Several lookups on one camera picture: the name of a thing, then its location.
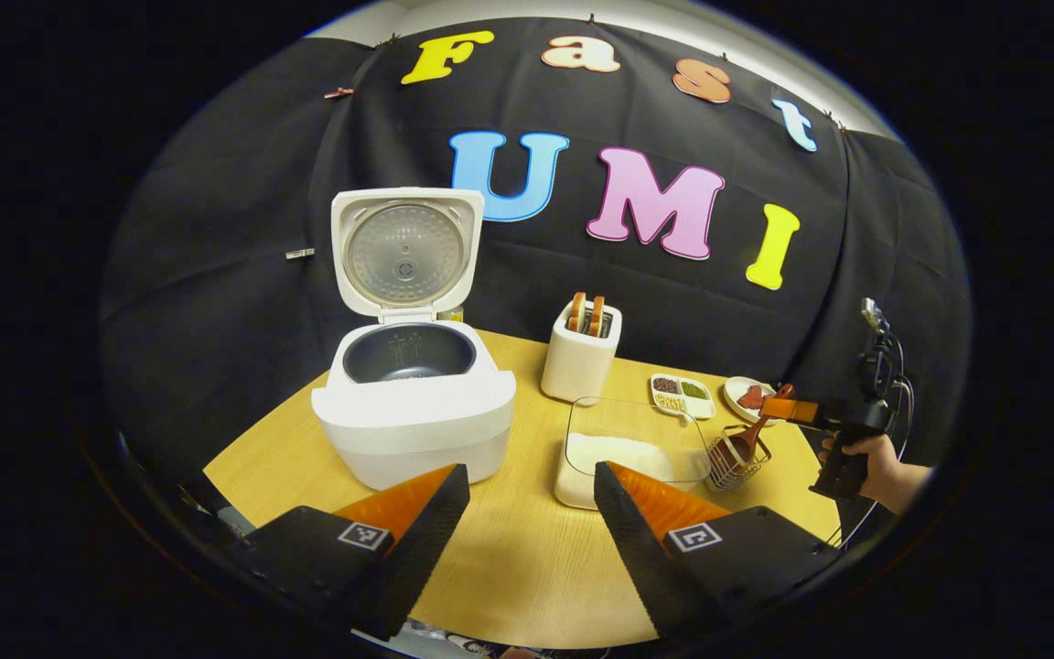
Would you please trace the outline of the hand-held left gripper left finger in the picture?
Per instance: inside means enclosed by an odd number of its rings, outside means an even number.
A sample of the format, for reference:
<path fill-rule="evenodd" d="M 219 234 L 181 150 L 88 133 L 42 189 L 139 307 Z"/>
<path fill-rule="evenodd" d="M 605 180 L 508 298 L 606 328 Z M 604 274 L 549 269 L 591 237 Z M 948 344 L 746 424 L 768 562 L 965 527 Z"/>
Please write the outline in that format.
<path fill-rule="evenodd" d="M 334 513 L 296 506 L 234 544 L 235 566 L 323 627 L 392 638 L 419 600 L 469 502 L 452 463 Z"/>

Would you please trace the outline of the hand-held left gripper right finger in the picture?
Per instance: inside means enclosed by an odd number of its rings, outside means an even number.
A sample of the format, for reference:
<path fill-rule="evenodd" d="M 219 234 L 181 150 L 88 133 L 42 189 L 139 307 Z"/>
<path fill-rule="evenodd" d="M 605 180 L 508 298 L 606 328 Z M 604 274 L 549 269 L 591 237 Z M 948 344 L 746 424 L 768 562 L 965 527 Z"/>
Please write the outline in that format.
<path fill-rule="evenodd" d="M 662 639 L 747 624 L 799 595 L 841 551 L 774 512 L 729 512 L 601 460 L 594 500 Z"/>

